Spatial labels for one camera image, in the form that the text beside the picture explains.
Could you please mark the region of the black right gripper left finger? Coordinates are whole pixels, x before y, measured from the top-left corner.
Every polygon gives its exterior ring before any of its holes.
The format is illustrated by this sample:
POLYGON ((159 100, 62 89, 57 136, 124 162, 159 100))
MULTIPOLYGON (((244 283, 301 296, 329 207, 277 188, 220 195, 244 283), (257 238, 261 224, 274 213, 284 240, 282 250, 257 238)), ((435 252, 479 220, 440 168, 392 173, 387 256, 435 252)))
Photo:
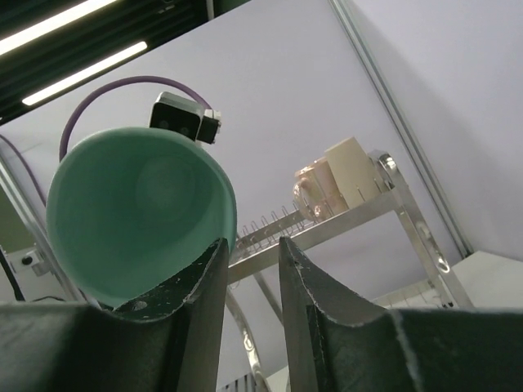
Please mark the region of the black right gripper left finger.
POLYGON ((78 302, 3 305, 2 390, 214 391, 228 262, 219 239, 111 312, 78 302))

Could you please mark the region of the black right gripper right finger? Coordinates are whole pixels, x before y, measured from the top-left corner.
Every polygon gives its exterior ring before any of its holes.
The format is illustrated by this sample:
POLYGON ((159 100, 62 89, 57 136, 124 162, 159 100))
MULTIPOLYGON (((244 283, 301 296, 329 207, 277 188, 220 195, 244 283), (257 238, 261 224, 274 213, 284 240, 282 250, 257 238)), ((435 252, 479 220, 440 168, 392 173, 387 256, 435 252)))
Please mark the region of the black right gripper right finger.
POLYGON ((386 309, 287 237, 279 285, 294 391, 519 391, 522 313, 386 309))

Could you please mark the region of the teal green mug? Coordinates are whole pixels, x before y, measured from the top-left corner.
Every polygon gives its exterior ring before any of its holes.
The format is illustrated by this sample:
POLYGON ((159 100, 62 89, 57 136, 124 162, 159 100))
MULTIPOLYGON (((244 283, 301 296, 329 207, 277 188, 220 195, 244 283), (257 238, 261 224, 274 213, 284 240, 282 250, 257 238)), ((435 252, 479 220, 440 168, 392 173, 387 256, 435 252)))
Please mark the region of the teal green mug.
POLYGON ((47 235, 68 278, 118 307, 196 261, 216 240, 234 247, 232 184, 202 147, 173 131, 97 132, 60 161, 47 235))

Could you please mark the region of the iridescent pink mug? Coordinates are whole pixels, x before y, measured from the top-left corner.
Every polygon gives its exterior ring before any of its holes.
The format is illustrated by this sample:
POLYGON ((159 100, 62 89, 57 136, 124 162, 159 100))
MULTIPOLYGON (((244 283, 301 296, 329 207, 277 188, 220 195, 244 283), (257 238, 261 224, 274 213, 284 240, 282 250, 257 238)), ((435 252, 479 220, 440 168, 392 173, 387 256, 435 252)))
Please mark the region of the iridescent pink mug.
POLYGON ((294 202, 307 220, 326 221, 349 209, 326 157, 296 171, 294 177, 294 202))

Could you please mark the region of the tall beige cup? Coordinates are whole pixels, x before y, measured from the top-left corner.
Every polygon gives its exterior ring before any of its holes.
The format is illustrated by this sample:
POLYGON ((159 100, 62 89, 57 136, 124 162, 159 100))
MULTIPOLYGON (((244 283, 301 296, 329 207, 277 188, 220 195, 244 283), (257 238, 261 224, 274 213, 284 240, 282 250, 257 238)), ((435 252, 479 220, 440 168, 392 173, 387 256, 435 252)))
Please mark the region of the tall beige cup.
POLYGON ((328 148, 325 157, 350 209, 376 198, 385 190, 376 167, 355 137, 328 148))

